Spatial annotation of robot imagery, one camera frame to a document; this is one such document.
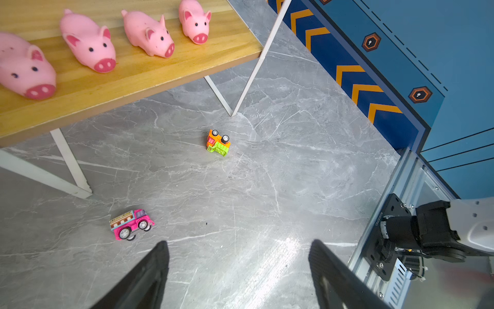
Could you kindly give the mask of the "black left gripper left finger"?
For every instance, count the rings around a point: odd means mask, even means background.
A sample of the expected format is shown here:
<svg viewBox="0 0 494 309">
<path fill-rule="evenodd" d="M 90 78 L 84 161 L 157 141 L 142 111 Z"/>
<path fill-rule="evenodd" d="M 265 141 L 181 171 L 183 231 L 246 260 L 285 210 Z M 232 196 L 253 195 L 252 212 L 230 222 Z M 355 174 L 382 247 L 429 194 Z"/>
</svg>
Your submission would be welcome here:
<svg viewBox="0 0 494 309">
<path fill-rule="evenodd" d="M 92 308 L 160 308 L 169 273 L 170 254 L 161 241 Z"/>
</svg>

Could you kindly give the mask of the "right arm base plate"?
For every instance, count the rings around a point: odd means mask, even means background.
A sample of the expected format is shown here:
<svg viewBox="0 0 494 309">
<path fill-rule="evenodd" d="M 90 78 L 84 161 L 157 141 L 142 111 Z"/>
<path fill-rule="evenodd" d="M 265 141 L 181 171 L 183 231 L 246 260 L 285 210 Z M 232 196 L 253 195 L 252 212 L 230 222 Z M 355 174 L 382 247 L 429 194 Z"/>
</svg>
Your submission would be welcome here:
<svg viewBox="0 0 494 309">
<path fill-rule="evenodd" d="M 412 239 L 412 215 L 394 193 L 388 195 L 363 249 L 363 257 L 384 281 L 389 281 L 397 260 L 396 249 Z"/>
</svg>

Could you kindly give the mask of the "orange green toy car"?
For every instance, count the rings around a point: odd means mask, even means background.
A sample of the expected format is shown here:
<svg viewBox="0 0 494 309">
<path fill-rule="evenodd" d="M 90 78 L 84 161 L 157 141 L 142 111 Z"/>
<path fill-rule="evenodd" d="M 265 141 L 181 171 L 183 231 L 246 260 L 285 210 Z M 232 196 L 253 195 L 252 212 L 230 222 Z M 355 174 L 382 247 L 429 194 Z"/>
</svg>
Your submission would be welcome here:
<svg viewBox="0 0 494 309">
<path fill-rule="evenodd" d="M 230 137 L 228 135 L 221 136 L 218 130 L 210 130 L 207 139 L 208 152 L 216 152 L 223 157 L 226 157 L 229 152 L 230 145 Z"/>
</svg>

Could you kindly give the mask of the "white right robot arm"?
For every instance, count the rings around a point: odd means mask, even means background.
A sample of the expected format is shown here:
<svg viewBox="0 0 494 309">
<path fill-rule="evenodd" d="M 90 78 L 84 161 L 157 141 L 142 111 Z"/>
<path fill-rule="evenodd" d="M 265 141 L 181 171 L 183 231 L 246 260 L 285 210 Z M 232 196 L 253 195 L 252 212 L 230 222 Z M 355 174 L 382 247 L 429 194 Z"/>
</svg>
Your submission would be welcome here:
<svg viewBox="0 0 494 309">
<path fill-rule="evenodd" d="M 462 263 L 493 256 L 493 198 L 438 200 L 412 216 L 386 216 L 379 222 L 385 244 L 404 256 Z"/>
</svg>

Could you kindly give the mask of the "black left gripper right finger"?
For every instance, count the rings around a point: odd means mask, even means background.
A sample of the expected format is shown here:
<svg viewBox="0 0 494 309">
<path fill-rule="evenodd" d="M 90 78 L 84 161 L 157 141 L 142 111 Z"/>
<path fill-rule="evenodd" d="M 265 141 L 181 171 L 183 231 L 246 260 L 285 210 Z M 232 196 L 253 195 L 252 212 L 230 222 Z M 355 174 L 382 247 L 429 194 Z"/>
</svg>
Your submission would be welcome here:
<svg viewBox="0 0 494 309">
<path fill-rule="evenodd" d="M 312 242 L 309 264 L 320 308 L 388 308 L 322 241 Z"/>
</svg>

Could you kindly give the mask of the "pink toy pig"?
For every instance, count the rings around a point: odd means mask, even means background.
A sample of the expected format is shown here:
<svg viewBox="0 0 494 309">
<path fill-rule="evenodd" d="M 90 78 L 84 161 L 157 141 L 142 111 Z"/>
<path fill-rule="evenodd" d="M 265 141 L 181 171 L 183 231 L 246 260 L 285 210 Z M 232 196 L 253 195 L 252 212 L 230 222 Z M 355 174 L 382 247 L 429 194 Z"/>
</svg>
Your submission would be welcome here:
<svg viewBox="0 0 494 309">
<path fill-rule="evenodd" d="M 86 15 L 64 10 L 60 31 L 76 59 L 98 73 L 112 72 L 117 65 L 111 33 Z"/>
<path fill-rule="evenodd" d="M 182 0 L 179 18 L 182 31 L 194 44 L 203 45 L 208 40 L 211 11 L 205 12 L 199 1 Z"/>
<path fill-rule="evenodd" d="M 55 94 L 56 72 L 42 50 L 23 38 L 1 33 L 1 85 L 32 100 Z"/>
<path fill-rule="evenodd" d="M 175 43 L 165 25 L 165 16 L 159 21 L 149 15 L 127 10 L 121 11 L 124 30 L 129 42 L 140 47 L 148 56 L 170 58 L 175 51 Z"/>
</svg>

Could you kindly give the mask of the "pink teal toy van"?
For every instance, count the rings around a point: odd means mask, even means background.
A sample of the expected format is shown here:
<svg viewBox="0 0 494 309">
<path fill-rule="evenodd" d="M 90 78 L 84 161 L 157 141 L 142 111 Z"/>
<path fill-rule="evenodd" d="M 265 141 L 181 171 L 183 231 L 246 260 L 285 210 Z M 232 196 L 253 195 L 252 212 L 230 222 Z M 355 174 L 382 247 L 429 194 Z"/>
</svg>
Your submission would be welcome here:
<svg viewBox="0 0 494 309">
<path fill-rule="evenodd" d="M 116 240 L 133 241 L 136 238 L 136 231 L 149 232 L 155 222 L 143 209 L 125 212 L 109 220 L 111 231 Z"/>
</svg>

